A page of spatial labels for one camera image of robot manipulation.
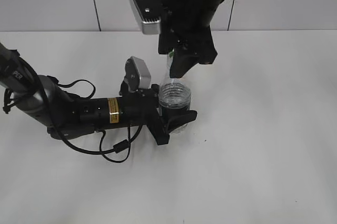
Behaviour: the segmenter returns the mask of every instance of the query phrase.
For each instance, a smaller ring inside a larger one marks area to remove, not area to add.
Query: warning label
[[[120,109],[118,107],[117,98],[109,98],[107,100],[109,102],[110,123],[119,123],[120,122]]]

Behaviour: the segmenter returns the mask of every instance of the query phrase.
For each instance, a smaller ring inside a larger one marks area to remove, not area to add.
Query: black cable
[[[103,143],[104,137],[106,135],[105,130],[102,130],[101,132],[103,133],[103,136],[102,136],[101,141],[100,141],[100,152],[102,154],[102,157],[104,157],[109,162],[113,162],[114,164],[121,164],[121,163],[127,161],[128,157],[130,156],[130,152],[131,152],[131,132],[130,131],[131,131],[130,124],[128,124],[128,126],[127,126],[127,143],[128,143],[127,156],[123,160],[113,160],[113,159],[107,157],[106,154],[104,154],[104,151],[102,150],[102,143]]]
[[[115,164],[121,164],[125,161],[127,161],[128,157],[130,156],[130,151],[131,151],[131,143],[139,136],[140,132],[142,131],[142,128],[143,128],[143,125],[139,125],[136,133],[134,134],[134,136],[132,138],[130,138],[131,136],[131,133],[130,133],[130,125],[127,126],[127,137],[128,137],[128,140],[127,140],[127,148],[128,148],[128,152],[127,152],[127,156],[125,159],[121,160],[121,161],[118,161],[118,160],[113,160],[109,157],[106,156],[106,154],[104,154],[104,151],[102,150],[102,145],[103,145],[103,140],[105,138],[105,135],[106,135],[106,131],[105,130],[99,130],[98,132],[101,132],[103,133],[103,136],[101,138],[101,141],[100,141],[100,152],[102,153],[102,156],[108,160],[109,162],[113,162]]]
[[[41,94],[42,101],[43,101],[44,105],[46,106],[47,111],[49,113],[52,125],[55,128],[55,131],[57,132],[58,136],[64,142],[65,145],[67,145],[68,147],[72,148],[73,150],[75,150],[77,152],[80,152],[80,153],[83,153],[83,154],[87,154],[87,155],[96,155],[96,156],[98,156],[98,155],[101,155],[102,153],[103,154],[110,154],[110,153],[115,152],[114,149],[105,150],[105,151],[91,151],[91,150],[81,149],[81,148],[78,148],[77,146],[73,145],[71,142],[69,142],[69,140],[66,139],[66,137],[64,136],[64,134],[60,131],[58,125],[55,123],[55,120],[54,120],[53,115],[52,115],[51,107],[50,107],[50,104],[49,104],[48,97],[46,95],[45,89],[43,87],[43,84],[42,84],[42,82],[41,82],[38,74],[36,73],[36,71],[25,60],[23,60],[21,57],[19,59],[22,62],[22,64],[25,66],[25,68],[32,74],[32,76],[34,78],[34,82],[36,83],[36,85],[38,87],[38,90],[39,90],[39,92]]]

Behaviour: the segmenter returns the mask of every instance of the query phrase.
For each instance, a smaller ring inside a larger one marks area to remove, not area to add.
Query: robotic arm
[[[224,0],[130,0],[144,34],[159,34],[159,54],[174,50],[171,78],[194,65],[212,64],[217,56],[210,22]]]
[[[210,31],[210,21],[223,0],[130,0],[134,14],[144,34],[160,34],[159,53],[174,51],[171,77],[180,78],[195,64],[211,64],[217,52]],[[70,148],[89,155],[107,157],[128,149],[143,126],[147,126],[158,145],[169,143],[170,133],[196,120],[197,112],[169,109],[158,102],[158,85],[152,85],[151,74],[145,62],[131,57],[125,64],[125,77],[121,84],[120,97],[93,99],[68,93],[55,77],[38,75],[20,57],[16,50],[8,50],[0,43],[0,85],[6,88],[4,112],[11,108],[28,114],[47,128],[52,138],[62,140]],[[130,128],[138,126],[131,137]],[[102,150],[107,129],[127,128],[128,138]],[[99,151],[80,149],[70,140],[102,132]]]

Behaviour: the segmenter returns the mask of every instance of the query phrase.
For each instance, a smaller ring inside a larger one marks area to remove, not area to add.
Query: clear plastic bottle
[[[189,83],[184,78],[170,78],[170,68],[174,52],[167,56],[167,71],[159,89],[159,103],[168,109],[190,108],[191,90]],[[181,133],[187,124],[173,131],[173,134]]]

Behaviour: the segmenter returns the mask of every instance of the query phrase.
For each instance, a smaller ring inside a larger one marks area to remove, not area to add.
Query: white tabletop
[[[91,80],[95,97],[117,96],[130,56],[154,83],[165,71],[157,37],[137,32],[0,41],[39,74]],[[0,113],[0,223],[337,223],[337,31],[215,32],[214,42],[215,64],[187,75],[197,121],[162,147],[143,129],[121,165],[74,152],[16,108]],[[110,131],[105,148],[125,135]],[[96,150],[99,138],[73,142]]]

